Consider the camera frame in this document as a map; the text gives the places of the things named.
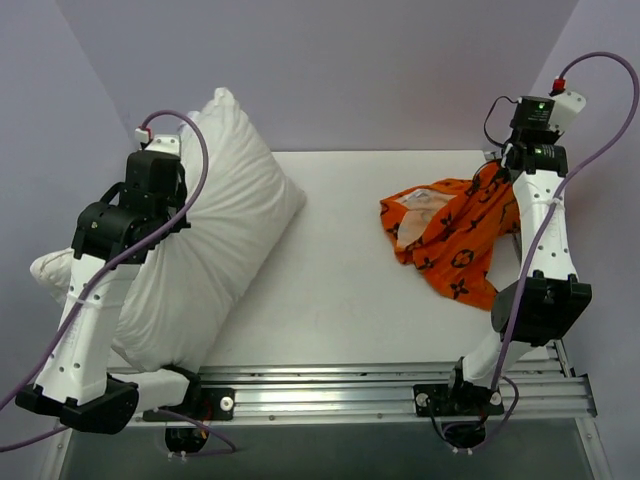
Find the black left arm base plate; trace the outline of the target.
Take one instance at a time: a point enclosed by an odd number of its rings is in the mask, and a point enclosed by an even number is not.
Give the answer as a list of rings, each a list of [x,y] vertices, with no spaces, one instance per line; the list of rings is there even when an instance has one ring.
[[[198,421],[230,421],[234,416],[236,391],[229,387],[205,386],[193,392],[177,388],[143,392],[136,414],[147,422],[179,421],[182,417]]]

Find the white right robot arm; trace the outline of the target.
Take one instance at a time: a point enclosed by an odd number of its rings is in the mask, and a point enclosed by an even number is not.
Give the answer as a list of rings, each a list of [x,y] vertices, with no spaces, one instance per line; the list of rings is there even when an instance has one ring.
[[[457,362],[443,390],[455,412],[490,402],[500,374],[562,338],[592,299],[569,249],[563,193],[568,160],[557,143],[585,106],[585,96],[570,90],[517,102],[501,164],[519,210],[520,276],[498,292],[491,333]]]

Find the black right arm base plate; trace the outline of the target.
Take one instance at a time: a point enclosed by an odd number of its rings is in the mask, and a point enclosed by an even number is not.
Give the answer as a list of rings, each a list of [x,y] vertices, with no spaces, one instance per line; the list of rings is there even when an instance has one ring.
[[[498,397],[491,402],[493,392],[484,387],[462,387],[450,389],[447,384],[415,384],[412,387],[415,412],[418,417],[466,417],[493,416],[505,412],[503,401]]]

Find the orange patterned pillowcase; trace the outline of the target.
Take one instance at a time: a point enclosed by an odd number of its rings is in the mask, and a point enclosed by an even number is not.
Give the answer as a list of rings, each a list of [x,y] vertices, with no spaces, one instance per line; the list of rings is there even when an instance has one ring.
[[[380,201],[382,228],[396,259],[412,265],[443,297],[489,311],[496,241],[520,232],[509,175],[496,161],[471,179],[446,178]]]

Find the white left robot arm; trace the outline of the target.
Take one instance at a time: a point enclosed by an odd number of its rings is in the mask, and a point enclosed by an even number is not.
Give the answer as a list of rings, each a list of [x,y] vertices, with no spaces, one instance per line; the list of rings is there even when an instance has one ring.
[[[177,214],[186,199],[179,154],[146,149],[129,155],[124,181],[81,212],[55,346],[37,378],[17,392],[18,407],[77,431],[110,435],[139,412],[167,408],[190,419],[200,411],[193,372],[172,365],[122,377],[107,372],[127,292],[148,252],[188,227]]]

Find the white pillow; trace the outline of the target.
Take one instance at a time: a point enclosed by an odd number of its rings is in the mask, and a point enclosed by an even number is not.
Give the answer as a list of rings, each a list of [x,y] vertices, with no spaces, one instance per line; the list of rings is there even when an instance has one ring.
[[[190,113],[209,153],[191,226],[152,250],[127,294],[111,348],[139,371],[204,365],[225,320],[304,207],[233,93]]]

